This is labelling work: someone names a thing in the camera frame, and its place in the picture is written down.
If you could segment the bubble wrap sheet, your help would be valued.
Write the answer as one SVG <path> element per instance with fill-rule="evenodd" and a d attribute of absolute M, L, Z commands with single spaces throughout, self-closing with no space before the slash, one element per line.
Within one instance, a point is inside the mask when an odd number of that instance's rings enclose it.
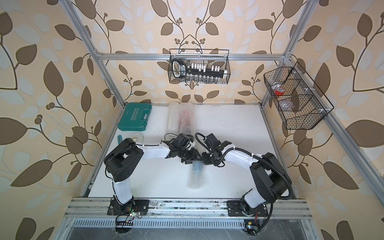
<path fill-rule="evenodd" d="M 203 185 L 203 169 L 204 164 L 202 161 L 194 161 L 189 177 L 188 187 L 192 190 L 196 190 Z"/>

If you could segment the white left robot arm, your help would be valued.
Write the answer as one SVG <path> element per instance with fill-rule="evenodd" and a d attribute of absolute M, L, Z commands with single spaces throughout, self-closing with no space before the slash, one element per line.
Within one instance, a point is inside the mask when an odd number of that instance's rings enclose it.
<path fill-rule="evenodd" d="M 179 157 L 184 164 L 201 161 L 202 155 L 195 148 L 194 138 L 179 134 L 160 144 L 145 145 L 126 138 L 104 158 L 106 176 L 112 180 L 114 200 L 120 206 L 132 204 L 130 177 L 141 160 L 170 159 Z"/>

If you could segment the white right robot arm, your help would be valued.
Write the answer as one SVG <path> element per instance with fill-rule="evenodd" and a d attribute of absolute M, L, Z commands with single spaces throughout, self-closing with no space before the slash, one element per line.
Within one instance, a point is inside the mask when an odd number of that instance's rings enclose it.
<path fill-rule="evenodd" d="M 221 142 L 213 134 L 204 136 L 196 133 L 195 137 L 206 149 L 202 154 L 205 163 L 224 167 L 225 162 L 231 162 L 250 171 L 255 188 L 240 200 L 240 209 L 245 214 L 262 204 L 273 204 L 276 200 L 291 200 L 294 197 L 292 180 L 274 154 L 255 155 L 229 141 Z"/>

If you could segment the bubble wrapped red vase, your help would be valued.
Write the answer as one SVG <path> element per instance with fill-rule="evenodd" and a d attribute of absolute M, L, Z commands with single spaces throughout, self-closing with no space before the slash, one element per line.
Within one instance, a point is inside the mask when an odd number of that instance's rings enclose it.
<path fill-rule="evenodd" d="M 192 103 L 180 104 L 180 133 L 195 136 L 195 107 Z"/>

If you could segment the clear bubble wrap roll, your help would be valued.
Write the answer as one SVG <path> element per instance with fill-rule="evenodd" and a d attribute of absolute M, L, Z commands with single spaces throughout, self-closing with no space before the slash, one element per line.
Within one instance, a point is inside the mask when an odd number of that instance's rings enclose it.
<path fill-rule="evenodd" d="M 176 137 L 180 133 L 180 104 L 171 103 L 168 111 L 166 137 Z"/>

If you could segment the clear tape roll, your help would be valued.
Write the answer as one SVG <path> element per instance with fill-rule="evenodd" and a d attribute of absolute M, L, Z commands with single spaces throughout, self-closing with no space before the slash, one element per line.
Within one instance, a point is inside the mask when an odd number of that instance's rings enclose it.
<path fill-rule="evenodd" d="M 134 132 L 129 135 L 129 138 L 131 138 L 136 143 L 143 143 L 144 142 L 144 135 L 140 132 Z"/>

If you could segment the green plastic tool case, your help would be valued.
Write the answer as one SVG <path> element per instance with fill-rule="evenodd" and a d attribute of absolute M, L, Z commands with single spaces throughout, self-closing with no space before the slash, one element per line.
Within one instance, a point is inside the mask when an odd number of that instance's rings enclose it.
<path fill-rule="evenodd" d="M 151 110 L 152 105 L 150 103 L 126 104 L 122 118 L 118 123 L 118 129 L 125 132 L 145 131 Z"/>

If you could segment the black socket tool set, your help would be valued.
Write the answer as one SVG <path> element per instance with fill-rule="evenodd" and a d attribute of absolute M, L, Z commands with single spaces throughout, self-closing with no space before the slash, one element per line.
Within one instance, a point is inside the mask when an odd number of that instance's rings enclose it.
<path fill-rule="evenodd" d="M 229 64 L 223 61 L 208 62 L 192 59 L 171 59 L 168 72 L 175 79 L 228 79 L 231 75 Z"/>

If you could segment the red item in basket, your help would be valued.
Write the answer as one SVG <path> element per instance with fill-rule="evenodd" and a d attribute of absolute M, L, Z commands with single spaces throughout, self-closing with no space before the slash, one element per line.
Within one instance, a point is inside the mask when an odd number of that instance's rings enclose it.
<path fill-rule="evenodd" d="M 283 96 L 285 94 L 285 89 L 281 84 L 274 84 L 272 89 L 275 96 Z"/>

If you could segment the aluminium frame rail base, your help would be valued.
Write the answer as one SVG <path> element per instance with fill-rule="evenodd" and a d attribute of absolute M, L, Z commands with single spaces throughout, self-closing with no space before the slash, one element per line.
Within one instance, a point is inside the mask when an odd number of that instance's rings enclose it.
<path fill-rule="evenodd" d="M 240 211 L 237 199 L 138 198 L 122 211 L 111 198 L 75 198 L 58 240 L 316 240 L 304 200 Z"/>

